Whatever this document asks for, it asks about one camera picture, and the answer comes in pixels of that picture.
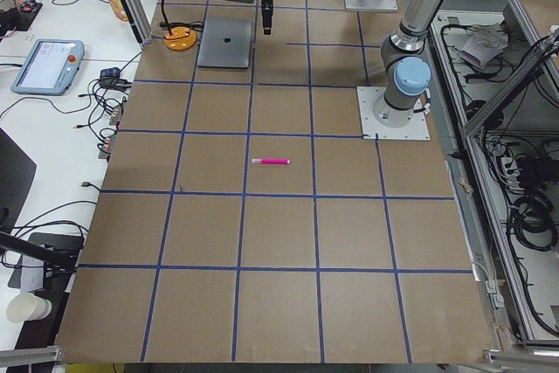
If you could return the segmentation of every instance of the white cylinder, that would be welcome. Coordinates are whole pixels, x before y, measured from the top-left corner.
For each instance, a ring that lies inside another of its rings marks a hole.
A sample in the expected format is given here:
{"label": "white cylinder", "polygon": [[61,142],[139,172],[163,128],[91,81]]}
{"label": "white cylinder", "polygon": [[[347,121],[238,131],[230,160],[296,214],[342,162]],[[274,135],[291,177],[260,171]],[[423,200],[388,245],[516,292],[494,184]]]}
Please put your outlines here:
{"label": "white cylinder", "polygon": [[14,297],[6,308],[8,321],[19,323],[46,318],[52,310],[52,303],[31,293],[21,293]]}

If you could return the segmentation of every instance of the lamp base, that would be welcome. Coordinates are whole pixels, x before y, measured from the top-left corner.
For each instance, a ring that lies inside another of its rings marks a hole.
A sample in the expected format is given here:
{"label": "lamp base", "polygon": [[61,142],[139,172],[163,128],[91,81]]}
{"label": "lamp base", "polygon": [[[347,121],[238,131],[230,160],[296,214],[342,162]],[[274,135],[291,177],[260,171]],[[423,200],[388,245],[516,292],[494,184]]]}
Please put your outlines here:
{"label": "lamp base", "polygon": [[185,26],[177,26],[171,29],[170,34],[166,34],[163,43],[175,52],[181,52],[191,48],[196,43],[196,32]]}

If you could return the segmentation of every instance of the white mounting plate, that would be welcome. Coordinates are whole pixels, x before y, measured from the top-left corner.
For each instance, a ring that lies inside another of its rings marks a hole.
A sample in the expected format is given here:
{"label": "white mounting plate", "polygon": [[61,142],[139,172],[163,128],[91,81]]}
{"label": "white mounting plate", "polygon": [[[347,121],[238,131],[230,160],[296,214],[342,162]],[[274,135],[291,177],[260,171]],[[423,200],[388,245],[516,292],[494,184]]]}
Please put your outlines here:
{"label": "white mounting plate", "polygon": [[[412,115],[410,122],[402,128],[386,127],[376,119],[373,115],[373,104],[379,96],[384,95],[385,90],[386,87],[383,86],[357,87],[363,139],[375,140],[378,137],[381,140],[430,140],[424,113]],[[418,100],[415,109],[421,107],[421,101]]]}
{"label": "white mounting plate", "polygon": [[344,0],[347,10],[363,10],[368,12],[398,12],[396,0]]}

